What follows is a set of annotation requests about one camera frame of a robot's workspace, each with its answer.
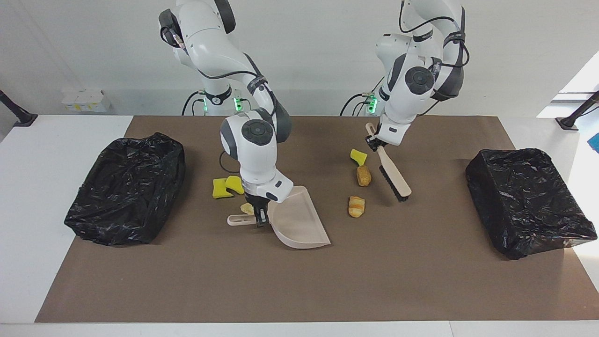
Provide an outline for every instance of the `pink dustpan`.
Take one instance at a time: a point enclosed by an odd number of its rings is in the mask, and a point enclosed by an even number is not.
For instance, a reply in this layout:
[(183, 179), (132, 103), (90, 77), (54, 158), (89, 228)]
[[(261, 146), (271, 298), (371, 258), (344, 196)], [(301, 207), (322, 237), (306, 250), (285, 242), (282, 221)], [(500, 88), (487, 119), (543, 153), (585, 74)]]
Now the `pink dustpan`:
[[(310, 249), (331, 244), (310, 194), (303, 186), (293, 187), (282, 203), (270, 203), (268, 217), (279, 240), (291, 248)], [(231, 226), (255, 225), (256, 218), (247, 214), (230, 215), (227, 223)]]

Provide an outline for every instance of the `black trash bag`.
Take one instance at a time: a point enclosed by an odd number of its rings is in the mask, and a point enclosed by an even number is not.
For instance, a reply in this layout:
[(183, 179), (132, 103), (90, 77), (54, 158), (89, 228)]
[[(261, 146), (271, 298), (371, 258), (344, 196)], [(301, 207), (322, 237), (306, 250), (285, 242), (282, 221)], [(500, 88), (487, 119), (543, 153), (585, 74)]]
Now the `black trash bag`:
[(150, 243), (173, 208), (185, 176), (183, 145), (161, 133), (121, 138), (101, 153), (65, 225), (102, 245)]
[(541, 150), (482, 150), (466, 178), (493, 246), (512, 260), (597, 239), (593, 223)]

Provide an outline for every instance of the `sponge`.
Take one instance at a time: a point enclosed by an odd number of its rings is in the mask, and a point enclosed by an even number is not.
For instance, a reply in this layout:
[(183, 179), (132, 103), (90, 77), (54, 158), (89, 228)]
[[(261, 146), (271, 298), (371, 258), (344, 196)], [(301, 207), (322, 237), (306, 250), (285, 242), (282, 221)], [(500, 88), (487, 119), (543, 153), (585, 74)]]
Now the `sponge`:
[(226, 190), (226, 178), (212, 180), (212, 197), (215, 199), (228, 198), (233, 195)]
[(228, 189), (232, 189), (237, 192), (237, 194), (244, 194), (243, 186), (241, 186), (241, 178), (238, 176), (229, 176), (226, 179), (225, 187)]
[(351, 159), (353, 159), (356, 163), (358, 163), (358, 166), (362, 166), (364, 165), (364, 163), (366, 162), (366, 157), (368, 156), (367, 154), (360, 152), (356, 149), (352, 149), (352, 152), (349, 154), (349, 156), (351, 157)]

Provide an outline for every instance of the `brown paper mat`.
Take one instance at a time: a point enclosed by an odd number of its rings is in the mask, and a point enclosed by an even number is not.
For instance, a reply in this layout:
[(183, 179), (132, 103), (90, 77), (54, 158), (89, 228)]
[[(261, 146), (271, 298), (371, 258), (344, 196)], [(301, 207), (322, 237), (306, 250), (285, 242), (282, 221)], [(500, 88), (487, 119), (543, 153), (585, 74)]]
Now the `brown paper mat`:
[[(308, 188), (332, 245), (284, 246), (270, 228), (229, 227), (242, 196), (211, 198), (223, 118), (136, 116), (185, 146), (180, 198), (150, 245), (76, 238), (37, 322), (280, 322), (599, 319), (599, 294), (571, 249), (508, 261), (496, 253), (464, 170), (480, 149), (513, 148), (497, 118), (426, 116), (388, 146), (414, 191), (399, 204), (364, 143), (376, 119), (294, 117), (278, 168)], [(352, 148), (373, 183), (356, 183)], [(225, 160), (235, 168), (235, 162)], [(350, 195), (366, 199), (350, 218)]]

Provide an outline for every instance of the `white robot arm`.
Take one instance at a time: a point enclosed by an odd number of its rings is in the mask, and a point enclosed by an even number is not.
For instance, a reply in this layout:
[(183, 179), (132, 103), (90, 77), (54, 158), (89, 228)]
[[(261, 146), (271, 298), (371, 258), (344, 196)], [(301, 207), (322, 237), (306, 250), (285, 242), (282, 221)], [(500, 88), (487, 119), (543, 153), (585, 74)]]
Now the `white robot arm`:
[[(443, 46), (432, 38), (431, 25), (443, 35)], [(377, 42), (386, 77), (376, 92), (379, 126), (366, 138), (374, 151), (386, 144), (399, 145), (429, 97), (445, 101), (458, 96), (464, 81), (463, 56), (468, 53), (464, 26), (465, 11), (457, 0), (401, 1), (400, 30), (412, 36), (385, 34)]]
[(235, 28), (232, 15), (227, 0), (177, 0), (159, 17), (161, 36), (181, 63), (200, 72), (212, 105), (230, 97), (227, 79), (246, 85), (258, 102), (257, 109), (227, 117), (220, 138), (225, 152), (240, 163), (246, 199), (262, 226), (269, 222), (268, 202), (283, 202), (294, 185), (276, 169), (277, 143), (289, 137), (291, 119), (252, 59), (229, 41), (227, 34)]

